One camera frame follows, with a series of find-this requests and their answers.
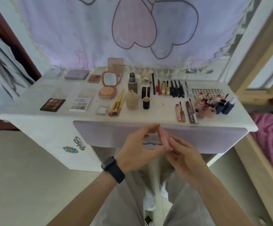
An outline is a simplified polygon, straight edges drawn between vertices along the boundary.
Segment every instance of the cartoon curtain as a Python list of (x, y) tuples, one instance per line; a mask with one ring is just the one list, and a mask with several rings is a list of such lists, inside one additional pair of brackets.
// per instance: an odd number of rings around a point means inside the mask
[(227, 52), (253, 0), (16, 0), (53, 66), (200, 68)]

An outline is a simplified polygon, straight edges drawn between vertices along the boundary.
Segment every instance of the right hand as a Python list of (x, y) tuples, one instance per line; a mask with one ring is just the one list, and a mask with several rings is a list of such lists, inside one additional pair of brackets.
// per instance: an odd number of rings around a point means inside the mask
[(173, 135), (169, 144), (173, 151), (167, 153), (167, 159), (180, 178), (196, 190), (201, 189), (214, 176), (201, 154), (194, 146)]

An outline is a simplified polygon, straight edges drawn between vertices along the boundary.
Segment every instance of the leg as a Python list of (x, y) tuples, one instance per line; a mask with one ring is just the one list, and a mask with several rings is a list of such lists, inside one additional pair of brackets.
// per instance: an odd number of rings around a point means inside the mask
[(109, 194), (91, 226), (143, 226), (144, 186), (140, 172), (128, 174)]
[(201, 197), (189, 184), (184, 183), (176, 172), (173, 172), (166, 183), (168, 200), (173, 204), (164, 226), (214, 226)]

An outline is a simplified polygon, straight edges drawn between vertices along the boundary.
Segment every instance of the brown eyeshadow palette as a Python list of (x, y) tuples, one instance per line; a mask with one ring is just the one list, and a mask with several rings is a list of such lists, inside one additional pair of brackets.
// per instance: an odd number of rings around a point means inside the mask
[(62, 104), (65, 102), (65, 99), (53, 99), (50, 98), (48, 101), (41, 107), (41, 111), (47, 111), (47, 112), (57, 112), (58, 109), (62, 106)]

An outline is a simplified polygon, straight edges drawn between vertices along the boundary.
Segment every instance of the pink heart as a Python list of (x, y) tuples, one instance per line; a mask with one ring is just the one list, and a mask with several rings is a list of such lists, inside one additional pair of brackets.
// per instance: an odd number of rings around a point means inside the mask
[(130, 49), (135, 43), (150, 47), (157, 35), (152, 14), (143, 0), (120, 0), (112, 22), (112, 35), (118, 46)]

